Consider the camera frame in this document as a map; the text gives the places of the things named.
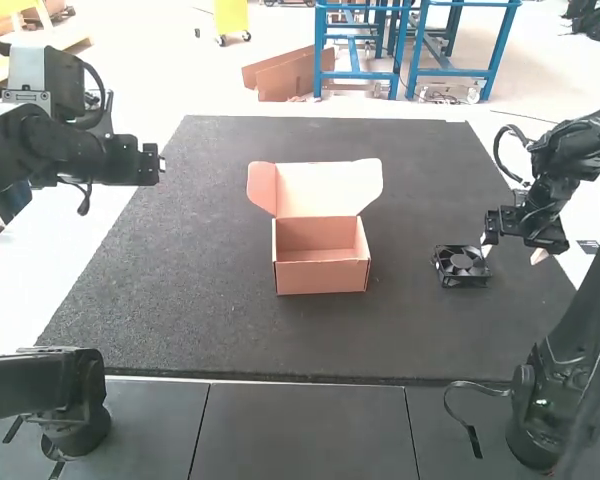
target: flattened cardboard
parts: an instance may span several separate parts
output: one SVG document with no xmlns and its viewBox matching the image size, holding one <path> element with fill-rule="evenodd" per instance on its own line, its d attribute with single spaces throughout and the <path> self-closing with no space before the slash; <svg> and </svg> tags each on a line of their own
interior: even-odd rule
<svg viewBox="0 0 600 480">
<path fill-rule="evenodd" d="M 322 51 L 323 71 L 335 68 L 335 49 Z M 242 69 L 242 78 L 247 88 L 258 90 L 261 102 L 286 102 L 313 92 L 314 78 L 313 46 L 294 50 L 262 62 L 247 65 Z"/>
<path fill-rule="evenodd" d="M 251 90 L 255 90 L 257 86 L 256 73 L 258 73 L 260 70 L 266 70 L 267 68 L 275 67 L 281 63 L 286 63 L 291 60 L 295 60 L 296 58 L 300 58 L 303 55 L 311 55 L 313 54 L 313 50 L 313 45 L 309 45 L 308 47 L 283 53 L 282 55 L 267 58 L 261 62 L 252 63 L 251 65 L 242 67 L 242 80 L 244 81 L 244 86 Z"/>
<path fill-rule="evenodd" d="M 382 163 L 249 165 L 247 196 L 274 216 L 279 295 L 363 292 L 371 255 L 358 213 L 382 193 Z"/>
</svg>

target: black carpet mat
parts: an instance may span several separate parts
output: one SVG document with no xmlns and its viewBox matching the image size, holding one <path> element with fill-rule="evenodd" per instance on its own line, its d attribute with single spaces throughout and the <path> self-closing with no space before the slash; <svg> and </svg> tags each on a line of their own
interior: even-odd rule
<svg viewBox="0 0 600 480">
<path fill-rule="evenodd" d="M 473 243 L 510 192 L 468 124 L 188 117 L 168 173 L 138 190 L 40 337 L 99 348 L 112 371 L 252 379 L 509 379 L 573 287 L 507 239 L 488 289 L 443 290 L 440 243 Z M 270 217 L 245 193 L 252 160 L 378 157 L 362 217 L 364 294 L 276 297 Z"/>
</svg>

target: blue metal rack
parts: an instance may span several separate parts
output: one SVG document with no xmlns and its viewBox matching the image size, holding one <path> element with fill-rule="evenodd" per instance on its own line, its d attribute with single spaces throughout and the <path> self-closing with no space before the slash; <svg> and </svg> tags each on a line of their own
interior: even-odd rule
<svg viewBox="0 0 600 480">
<path fill-rule="evenodd" d="M 415 37 L 413 55 L 409 66 L 407 80 L 406 97 L 413 99 L 415 95 L 418 76 L 437 76 L 437 77 L 471 77 L 480 81 L 481 92 L 480 100 L 488 100 L 493 83 L 500 66 L 500 61 L 504 53 L 504 48 L 509 37 L 511 25 L 517 8 L 521 5 L 521 0 L 508 0 L 504 2 L 493 1 L 467 1 L 464 0 L 421 0 L 419 7 L 411 7 L 410 0 L 391 0 L 391 6 L 388 6 L 389 0 L 376 0 L 372 5 L 372 0 L 366 0 L 362 5 L 348 5 L 338 3 L 326 3 L 327 0 L 318 0 L 316 5 L 316 55 L 315 55 L 315 77 L 314 77 L 314 96 L 322 95 L 322 79 L 324 78 L 362 78 L 368 80 L 389 80 L 389 99 L 395 100 L 400 81 L 399 72 L 404 54 L 404 46 L 407 37 Z M 451 7 L 449 17 L 445 28 L 426 28 L 427 14 L 430 6 Z M 461 69 L 456 68 L 450 62 L 449 57 L 453 53 L 455 46 L 460 16 L 464 7 L 500 7 L 505 8 L 505 15 L 500 26 L 500 32 L 496 39 L 494 49 L 491 55 L 491 61 L 487 69 Z M 346 23 L 328 23 L 328 11 L 344 11 Z M 414 11 L 420 11 L 419 18 L 412 14 Z M 364 11 L 364 23 L 354 23 L 352 12 Z M 374 11 L 374 20 L 370 22 L 369 12 Z M 387 23 L 387 13 L 391 15 L 389 21 L 389 34 L 387 42 L 387 53 L 391 56 L 395 52 L 392 72 L 361 72 L 358 60 L 356 39 L 362 39 L 375 42 L 375 57 L 382 56 L 384 44 L 385 26 Z M 335 34 L 329 33 L 329 29 L 348 28 L 369 30 L 369 34 Z M 347 72 L 322 72 L 320 65 L 319 52 L 326 44 L 327 39 L 346 39 L 349 44 L 349 54 L 351 57 L 351 71 Z M 436 59 L 440 68 L 420 68 L 420 53 L 422 46 L 426 46 L 432 56 Z"/>
<path fill-rule="evenodd" d="M 362 79 L 362 80 L 388 80 L 389 81 L 389 99 L 395 100 L 398 95 L 398 83 L 400 81 L 400 66 L 404 54 L 404 43 L 407 38 L 407 23 L 400 22 L 396 41 L 396 56 L 393 61 L 393 71 L 391 72 L 363 72 L 360 69 L 360 60 L 358 58 L 358 45 L 356 40 L 375 41 L 376 58 L 382 56 L 382 47 L 385 33 L 387 12 L 401 13 L 402 18 L 408 18 L 411 9 L 410 2 L 402 6 L 387 6 L 388 0 L 378 0 L 376 5 L 367 4 L 344 4 L 327 3 L 327 0 L 318 0 L 315 8 L 315 56 L 314 56 L 314 84 L 313 94 L 316 98 L 322 96 L 322 81 L 327 78 L 338 79 Z M 329 11 L 343 11 L 346 22 L 329 23 Z M 353 18 L 354 11 L 364 11 L 364 23 L 356 23 Z M 369 11 L 374 11 L 374 22 L 369 22 Z M 330 29 L 357 29 L 368 30 L 369 33 L 330 33 Z M 349 71 L 322 71 L 322 49 L 326 45 L 327 39 L 347 40 L 349 46 L 349 56 L 351 58 L 351 70 Z"/>
<path fill-rule="evenodd" d="M 481 79 L 484 81 L 484 86 L 480 91 L 480 100 L 488 100 L 491 95 L 493 83 L 498 73 L 498 67 L 500 66 L 500 60 L 504 53 L 504 48 L 507 44 L 509 32 L 511 31 L 511 25 L 516 14 L 517 8 L 522 4 L 520 0 L 508 0 L 506 3 L 497 2 L 483 2 L 483 1 L 470 1 L 465 2 L 464 0 L 422 0 L 420 5 L 420 18 L 416 18 L 414 15 L 410 15 L 408 23 L 411 28 L 416 32 L 416 41 L 413 46 L 413 58 L 409 65 L 409 76 L 407 80 L 407 93 L 406 97 L 411 100 L 413 99 L 416 91 L 416 84 L 418 82 L 419 75 L 434 76 L 434 77 L 472 77 Z M 447 32 L 445 35 L 440 35 L 447 40 L 446 45 L 439 43 L 429 32 L 426 30 L 427 13 L 430 6 L 445 6 L 451 7 L 449 13 L 449 21 L 447 23 Z M 489 67 L 484 69 L 467 69 L 467 68 L 456 68 L 449 61 L 449 57 L 453 53 L 453 47 L 455 44 L 456 34 L 458 32 L 458 25 L 460 23 L 460 15 L 462 14 L 463 7 L 500 7 L 506 8 L 502 24 L 500 26 L 500 32 L 496 39 L 496 43 L 491 53 L 491 61 Z M 422 46 L 426 46 L 433 58 L 436 59 L 440 68 L 420 68 L 420 53 L 422 52 Z"/>
</svg>

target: box lid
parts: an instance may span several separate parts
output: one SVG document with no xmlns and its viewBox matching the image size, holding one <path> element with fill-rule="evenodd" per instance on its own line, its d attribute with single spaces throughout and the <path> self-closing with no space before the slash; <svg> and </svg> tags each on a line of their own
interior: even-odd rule
<svg viewBox="0 0 600 480">
<path fill-rule="evenodd" d="M 382 193 L 382 162 L 251 162 L 249 200 L 277 218 L 358 215 Z"/>
</svg>

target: black cooling fan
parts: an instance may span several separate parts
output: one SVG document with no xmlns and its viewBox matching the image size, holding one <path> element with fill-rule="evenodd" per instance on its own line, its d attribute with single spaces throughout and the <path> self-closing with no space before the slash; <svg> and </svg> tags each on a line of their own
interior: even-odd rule
<svg viewBox="0 0 600 480">
<path fill-rule="evenodd" d="M 437 245 L 431 261 L 445 288 L 486 287 L 491 277 L 484 255 L 471 245 Z"/>
</svg>

